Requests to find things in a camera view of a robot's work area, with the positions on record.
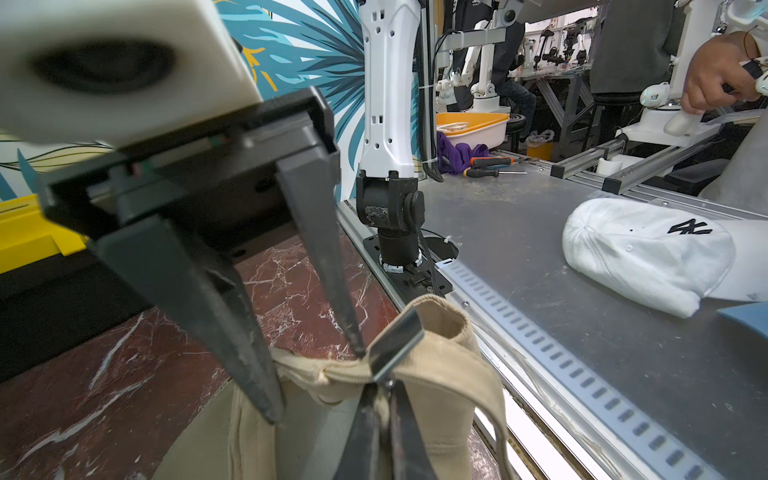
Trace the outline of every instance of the metal tabletop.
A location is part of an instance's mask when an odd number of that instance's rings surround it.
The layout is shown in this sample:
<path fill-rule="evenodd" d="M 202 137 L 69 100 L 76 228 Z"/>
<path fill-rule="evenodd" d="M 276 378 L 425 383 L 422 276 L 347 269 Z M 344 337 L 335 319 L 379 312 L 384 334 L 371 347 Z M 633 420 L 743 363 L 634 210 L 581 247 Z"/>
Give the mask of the metal tabletop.
<path fill-rule="evenodd" d="M 516 78 L 520 81 L 535 80 L 536 78 L 568 78 L 575 73 L 584 73 L 592 69 L 592 64 L 579 65 L 577 67 L 561 68 L 559 65 L 548 65 L 535 70 L 533 68 L 523 68 L 522 70 L 512 70 L 507 75 L 510 78 Z"/>
<path fill-rule="evenodd" d="M 529 174 L 422 182 L 425 228 L 452 235 L 463 265 L 723 477 L 768 478 L 768 341 L 717 315 L 735 303 L 705 299 L 678 319 L 572 270 L 563 226 L 596 190 L 513 168 Z"/>

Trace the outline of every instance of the screwdriver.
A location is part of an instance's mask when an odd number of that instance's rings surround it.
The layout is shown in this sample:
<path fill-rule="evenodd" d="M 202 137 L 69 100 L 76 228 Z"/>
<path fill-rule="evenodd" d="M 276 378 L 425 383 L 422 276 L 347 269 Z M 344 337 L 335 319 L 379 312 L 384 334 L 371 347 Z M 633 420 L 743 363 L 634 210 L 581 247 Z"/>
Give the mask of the screwdriver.
<path fill-rule="evenodd" d="M 464 176 L 469 178 L 498 177 L 499 174 L 526 175 L 528 172 L 502 172 L 499 170 L 481 170 L 468 168 L 464 170 Z"/>
<path fill-rule="evenodd" d="M 473 168 L 506 167 L 512 165 L 510 157 L 473 157 L 469 164 Z"/>

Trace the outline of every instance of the jeans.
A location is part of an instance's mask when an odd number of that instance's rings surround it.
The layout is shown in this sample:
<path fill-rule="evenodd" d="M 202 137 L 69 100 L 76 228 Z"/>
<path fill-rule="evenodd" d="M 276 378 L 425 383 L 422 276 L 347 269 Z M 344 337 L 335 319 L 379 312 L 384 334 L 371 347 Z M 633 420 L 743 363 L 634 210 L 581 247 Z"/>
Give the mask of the jeans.
<path fill-rule="evenodd" d="M 531 133 L 533 115 L 536 113 L 536 95 L 525 90 L 525 87 L 512 79 L 507 79 L 496 87 L 496 94 L 509 98 L 520 107 L 521 113 L 525 116 L 525 126 L 520 132 L 520 138 L 526 138 Z"/>

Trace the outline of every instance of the cap logo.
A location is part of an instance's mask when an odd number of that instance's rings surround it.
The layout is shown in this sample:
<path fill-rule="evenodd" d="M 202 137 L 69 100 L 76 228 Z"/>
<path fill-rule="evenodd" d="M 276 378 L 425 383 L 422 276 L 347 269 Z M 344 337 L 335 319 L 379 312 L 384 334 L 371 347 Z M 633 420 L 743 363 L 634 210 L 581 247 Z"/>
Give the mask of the cap logo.
<path fill-rule="evenodd" d="M 670 231 L 668 231 L 667 233 L 680 232 L 680 235 L 707 235 L 708 233 L 712 233 L 712 229 L 696 230 L 697 228 L 706 227 L 706 226 L 707 224 L 705 222 L 696 223 L 696 219 L 691 218 L 687 222 L 678 223 L 677 225 L 672 226 L 672 228 L 670 228 Z"/>

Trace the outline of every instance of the perforated metal rail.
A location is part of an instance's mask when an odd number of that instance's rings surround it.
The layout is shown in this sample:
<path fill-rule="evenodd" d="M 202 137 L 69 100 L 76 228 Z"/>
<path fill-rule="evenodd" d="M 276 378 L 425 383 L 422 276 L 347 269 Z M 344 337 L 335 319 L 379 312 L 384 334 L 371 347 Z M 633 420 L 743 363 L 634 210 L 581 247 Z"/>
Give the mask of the perforated metal rail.
<path fill-rule="evenodd" d="M 469 296 L 467 300 L 482 308 L 661 478 L 723 478 L 461 262 L 444 260 L 437 265 Z"/>

